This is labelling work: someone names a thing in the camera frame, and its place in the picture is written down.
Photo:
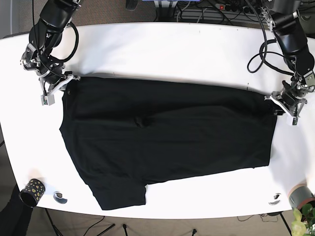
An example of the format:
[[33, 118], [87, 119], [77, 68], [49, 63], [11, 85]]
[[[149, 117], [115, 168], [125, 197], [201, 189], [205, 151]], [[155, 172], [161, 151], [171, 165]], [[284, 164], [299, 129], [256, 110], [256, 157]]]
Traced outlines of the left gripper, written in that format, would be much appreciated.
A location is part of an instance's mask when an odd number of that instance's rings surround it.
[[283, 89], [273, 91], [265, 100], [271, 102], [271, 114], [273, 116], [287, 115], [288, 123], [296, 126], [300, 117], [300, 112], [307, 100], [304, 98], [311, 92], [311, 87], [300, 83], [283, 83]]

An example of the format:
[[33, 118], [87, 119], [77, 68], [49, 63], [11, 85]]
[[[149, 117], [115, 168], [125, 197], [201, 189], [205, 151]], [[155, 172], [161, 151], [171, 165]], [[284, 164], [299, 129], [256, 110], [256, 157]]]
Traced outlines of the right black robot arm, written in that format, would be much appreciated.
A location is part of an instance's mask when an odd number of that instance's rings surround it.
[[[39, 20], [33, 23], [29, 33], [29, 44], [23, 53], [20, 63], [26, 71], [35, 71], [43, 94], [42, 105], [55, 103], [54, 93], [66, 89], [66, 85], [72, 81], [81, 79], [73, 75], [71, 71], [64, 72], [65, 63], [76, 53], [79, 44], [79, 33], [71, 21], [79, 0], [49, 0], [44, 5]], [[51, 55], [61, 40], [66, 27], [71, 27], [75, 33], [74, 48], [69, 56], [59, 59]]]

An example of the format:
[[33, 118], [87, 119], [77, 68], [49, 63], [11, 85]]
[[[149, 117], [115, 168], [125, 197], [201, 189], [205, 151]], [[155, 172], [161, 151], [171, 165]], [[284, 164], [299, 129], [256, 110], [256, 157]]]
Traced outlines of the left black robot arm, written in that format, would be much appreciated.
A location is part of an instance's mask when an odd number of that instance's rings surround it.
[[315, 90], [315, 59], [309, 51], [306, 34], [299, 21], [299, 0], [262, 0], [261, 10], [270, 31], [283, 54], [284, 61], [293, 72], [291, 83], [283, 81], [283, 89], [274, 91], [272, 100], [291, 116], [292, 125], [307, 103], [304, 96]]

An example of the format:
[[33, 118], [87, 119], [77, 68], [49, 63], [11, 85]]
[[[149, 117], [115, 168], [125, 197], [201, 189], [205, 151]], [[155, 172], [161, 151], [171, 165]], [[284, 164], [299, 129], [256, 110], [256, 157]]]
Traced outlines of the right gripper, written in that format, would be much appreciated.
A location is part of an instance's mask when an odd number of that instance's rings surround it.
[[71, 71], [66, 71], [62, 74], [62, 77], [57, 79], [56, 82], [49, 83], [48, 79], [52, 79], [53, 76], [40, 77], [39, 82], [43, 91], [41, 95], [41, 103], [42, 105], [53, 105], [55, 103], [54, 94], [57, 91], [65, 91], [67, 84], [72, 81], [80, 81], [81, 77], [78, 75], [73, 75]]

